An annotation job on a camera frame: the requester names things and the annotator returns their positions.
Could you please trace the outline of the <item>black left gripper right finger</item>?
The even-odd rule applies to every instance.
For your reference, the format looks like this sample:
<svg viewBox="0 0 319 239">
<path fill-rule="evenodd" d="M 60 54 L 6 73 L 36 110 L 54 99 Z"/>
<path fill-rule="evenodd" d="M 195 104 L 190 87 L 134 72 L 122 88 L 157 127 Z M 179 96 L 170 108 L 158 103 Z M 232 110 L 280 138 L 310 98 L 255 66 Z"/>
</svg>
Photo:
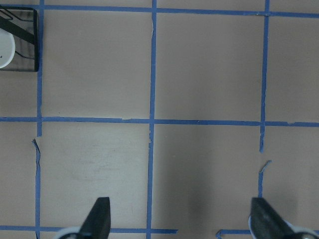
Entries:
<svg viewBox="0 0 319 239">
<path fill-rule="evenodd" d="M 250 231 L 254 239 L 297 239 L 298 233 L 264 199 L 251 200 Z"/>
</svg>

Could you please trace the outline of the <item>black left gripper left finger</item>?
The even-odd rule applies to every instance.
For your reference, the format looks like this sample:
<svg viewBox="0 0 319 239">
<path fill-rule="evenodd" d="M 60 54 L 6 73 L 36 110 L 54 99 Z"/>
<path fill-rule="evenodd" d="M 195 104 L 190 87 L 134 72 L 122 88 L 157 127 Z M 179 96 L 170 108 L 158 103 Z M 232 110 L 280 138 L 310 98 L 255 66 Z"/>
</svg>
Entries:
<svg viewBox="0 0 319 239">
<path fill-rule="evenodd" d="M 107 239 L 111 230 L 110 198 L 96 200 L 79 230 L 80 239 Z"/>
</svg>

